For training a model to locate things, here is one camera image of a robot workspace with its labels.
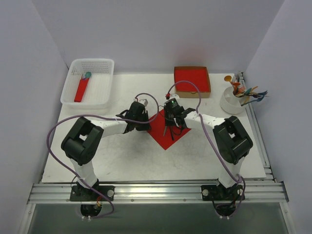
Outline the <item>red paper napkin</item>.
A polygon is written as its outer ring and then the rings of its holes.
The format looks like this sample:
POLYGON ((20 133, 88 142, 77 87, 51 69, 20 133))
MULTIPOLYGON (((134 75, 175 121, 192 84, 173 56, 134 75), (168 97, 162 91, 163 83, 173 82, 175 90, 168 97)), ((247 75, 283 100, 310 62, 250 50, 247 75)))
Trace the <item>red paper napkin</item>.
POLYGON ((174 141, 172 141, 170 126, 167 127, 166 135, 163 136, 165 128, 164 110, 161 110, 157 115, 157 118, 150 123, 151 130, 148 131, 150 136, 164 149, 169 149, 173 144, 178 142, 184 135, 186 135, 190 129, 186 128, 181 130, 179 127, 172 126, 174 132, 174 141))

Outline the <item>black handled metal fork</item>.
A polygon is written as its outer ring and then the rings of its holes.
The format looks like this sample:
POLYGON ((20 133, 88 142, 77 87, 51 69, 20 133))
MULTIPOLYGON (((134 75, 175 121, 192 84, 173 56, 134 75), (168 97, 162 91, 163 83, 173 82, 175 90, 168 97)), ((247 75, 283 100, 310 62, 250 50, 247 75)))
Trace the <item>black handled metal fork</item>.
POLYGON ((172 138, 172 141, 174 141, 174 132, 173 132, 173 127, 170 126, 170 133, 171 133, 171 138, 172 138))

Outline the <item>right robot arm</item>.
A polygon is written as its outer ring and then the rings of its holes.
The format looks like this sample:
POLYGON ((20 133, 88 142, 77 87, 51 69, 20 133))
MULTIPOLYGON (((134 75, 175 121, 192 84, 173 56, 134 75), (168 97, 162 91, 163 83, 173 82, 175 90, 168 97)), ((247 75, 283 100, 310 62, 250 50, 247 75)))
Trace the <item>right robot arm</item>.
POLYGON ((228 118, 202 115, 196 108, 184 109, 176 98, 164 103, 165 114, 180 129, 203 130, 223 171, 218 177, 217 196, 228 199, 233 195, 233 186, 241 183, 240 169, 245 157, 253 147, 253 141, 235 116, 228 118))

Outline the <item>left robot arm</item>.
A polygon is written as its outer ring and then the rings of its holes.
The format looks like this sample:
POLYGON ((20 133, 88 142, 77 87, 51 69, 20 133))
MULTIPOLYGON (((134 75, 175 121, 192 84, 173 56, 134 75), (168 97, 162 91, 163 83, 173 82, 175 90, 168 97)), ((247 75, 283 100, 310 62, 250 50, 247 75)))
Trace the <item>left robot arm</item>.
POLYGON ((134 101, 128 110, 121 112, 112 120, 91 121, 85 117, 77 119, 61 143, 61 149, 78 174, 76 195, 82 195, 87 200, 97 198, 99 180, 95 175, 92 159, 101 139, 133 130, 150 130, 150 124, 146 123, 149 120, 147 105, 146 99, 134 101))

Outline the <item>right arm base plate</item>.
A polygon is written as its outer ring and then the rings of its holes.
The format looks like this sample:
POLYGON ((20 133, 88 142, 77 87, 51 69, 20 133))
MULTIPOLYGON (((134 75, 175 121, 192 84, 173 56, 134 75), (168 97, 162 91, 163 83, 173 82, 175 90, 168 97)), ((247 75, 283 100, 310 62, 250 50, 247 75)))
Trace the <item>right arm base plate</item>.
POLYGON ((238 201, 241 198, 245 200, 242 194, 242 185, 233 185, 225 188, 223 185, 202 185, 202 200, 204 201, 238 201))

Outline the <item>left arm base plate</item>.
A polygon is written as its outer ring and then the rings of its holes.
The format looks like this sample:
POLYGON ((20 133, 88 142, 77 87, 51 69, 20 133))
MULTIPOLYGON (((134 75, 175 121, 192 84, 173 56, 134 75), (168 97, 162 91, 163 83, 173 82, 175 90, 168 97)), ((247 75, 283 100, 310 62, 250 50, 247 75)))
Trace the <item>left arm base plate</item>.
MULTIPOLYGON (((98 185, 94 188, 99 193, 105 195, 110 201, 114 200, 115 187, 108 185, 98 185)), ((89 188, 84 188, 80 185, 74 185, 71 188, 70 201, 85 202, 104 200, 100 195, 89 188)))

